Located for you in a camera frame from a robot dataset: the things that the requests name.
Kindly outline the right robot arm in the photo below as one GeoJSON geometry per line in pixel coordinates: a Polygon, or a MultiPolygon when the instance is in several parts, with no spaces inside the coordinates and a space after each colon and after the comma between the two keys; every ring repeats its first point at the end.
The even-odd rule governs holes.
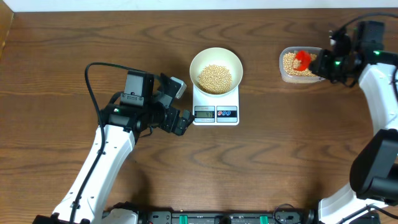
{"type": "Polygon", "coordinates": [[[397,205],[397,54],[384,50],[385,25],[360,21],[353,36],[341,26],[330,35],[310,71],[332,83],[351,79],[363,91],[373,138],[351,165],[349,182],[319,201],[317,223],[351,223],[373,210],[397,205]]]}

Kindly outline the red plastic measuring scoop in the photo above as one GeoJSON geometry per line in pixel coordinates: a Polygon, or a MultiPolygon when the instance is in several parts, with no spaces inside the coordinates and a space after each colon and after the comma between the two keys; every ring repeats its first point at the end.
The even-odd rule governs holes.
{"type": "Polygon", "coordinates": [[[292,62],[293,69],[300,72],[304,71],[308,68],[311,61],[311,55],[304,50],[300,50],[295,54],[295,58],[292,62]]]}

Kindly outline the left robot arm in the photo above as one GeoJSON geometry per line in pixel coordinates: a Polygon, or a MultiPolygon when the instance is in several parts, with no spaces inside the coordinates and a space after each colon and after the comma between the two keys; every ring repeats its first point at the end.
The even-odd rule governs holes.
{"type": "Polygon", "coordinates": [[[181,136],[193,122],[191,112],[172,107],[185,89],[178,78],[129,70],[124,90],[97,111],[95,140],[70,190],[51,216],[37,215],[34,223],[140,223],[127,205],[106,213],[106,201],[141,132],[160,128],[181,136]]]}

